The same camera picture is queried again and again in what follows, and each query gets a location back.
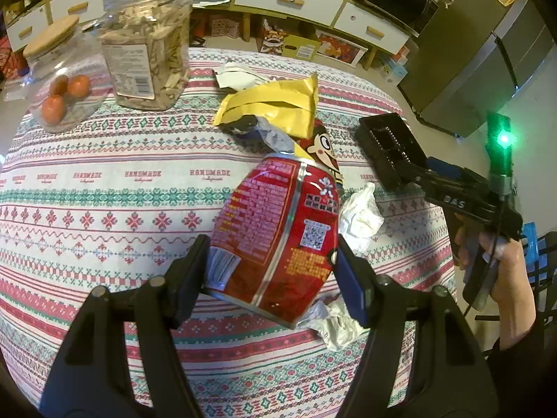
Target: tablecloth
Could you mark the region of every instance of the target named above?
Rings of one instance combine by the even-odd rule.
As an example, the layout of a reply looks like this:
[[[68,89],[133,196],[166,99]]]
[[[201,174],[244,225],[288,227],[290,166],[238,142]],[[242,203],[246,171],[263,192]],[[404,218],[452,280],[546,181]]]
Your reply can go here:
[[[211,234],[230,190],[263,157],[211,125],[226,95],[212,68],[231,60],[272,78],[317,71],[317,115],[333,140],[345,197],[375,182],[385,222],[367,258],[407,287],[442,282],[454,292],[441,208],[410,185],[389,194],[354,138],[358,118],[400,111],[355,75],[258,53],[191,49],[191,80],[168,111],[102,107],[72,131],[44,132],[24,116],[0,175],[0,346],[10,373],[38,405],[73,317],[98,284],[136,287]],[[335,296],[331,275],[319,297]],[[149,403],[134,326],[126,325],[137,400]],[[291,331],[232,304],[200,295],[174,332],[191,389],[205,416],[322,417],[338,411],[366,336],[328,351],[311,330]],[[407,326],[392,403],[403,399],[413,349]]]

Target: white paper wrapper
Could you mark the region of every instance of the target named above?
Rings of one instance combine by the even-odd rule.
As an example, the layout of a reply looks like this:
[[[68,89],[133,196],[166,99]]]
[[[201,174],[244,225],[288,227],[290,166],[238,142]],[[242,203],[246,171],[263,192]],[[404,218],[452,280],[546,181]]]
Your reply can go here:
[[[375,184],[368,182],[348,198],[340,210],[339,233],[356,256],[367,252],[384,221],[375,204],[374,191]]]
[[[329,350],[343,350],[366,330],[352,319],[342,296],[330,304],[314,303],[296,328],[311,328],[319,333]]]
[[[271,81],[266,75],[259,74],[243,64],[224,63],[213,70],[220,88],[241,91]]]

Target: person's hand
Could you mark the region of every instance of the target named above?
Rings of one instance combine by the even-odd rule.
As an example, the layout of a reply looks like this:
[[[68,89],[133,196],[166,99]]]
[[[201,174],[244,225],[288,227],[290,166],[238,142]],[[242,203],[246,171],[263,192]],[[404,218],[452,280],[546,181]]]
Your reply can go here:
[[[491,256],[495,237],[493,234],[481,233],[480,245]],[[460,245],[458,259],[460,269],[465,269],[474,260],[466,249],[466,227],[458,230],[455,242]],[[499,306],[501,322],[500,347],[508,349],[522,339],[530,331],[536,320],[534,295],[524,260],[524,250],[519,241],[511,240],[505,244],[497,244],[495,258],[499,259],[497,281],[491,291],[491,297]]]

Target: glass jar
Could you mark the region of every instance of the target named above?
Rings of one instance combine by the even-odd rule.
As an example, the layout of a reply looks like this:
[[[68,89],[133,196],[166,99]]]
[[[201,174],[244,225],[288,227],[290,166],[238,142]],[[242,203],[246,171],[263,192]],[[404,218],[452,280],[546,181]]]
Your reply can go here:
[[[23,51],[31,69],[24,80],[29,111],[48,132],[73,129],[111,89],[101,46],[78,23],[78,15],[57,20]]]
[[[116,103],[166,110],[188,82],[191,0],[103,0],[97,38]]]

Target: green led light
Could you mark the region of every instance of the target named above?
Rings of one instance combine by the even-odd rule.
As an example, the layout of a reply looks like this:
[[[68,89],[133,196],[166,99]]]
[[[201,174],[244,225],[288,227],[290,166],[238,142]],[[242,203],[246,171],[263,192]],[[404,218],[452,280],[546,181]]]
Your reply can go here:
[[[515,142],[515,140],[516,137],[511,132],[507,132],[506,130],[502,130],[497,136],[497,142],[503,148],[508,148]]]

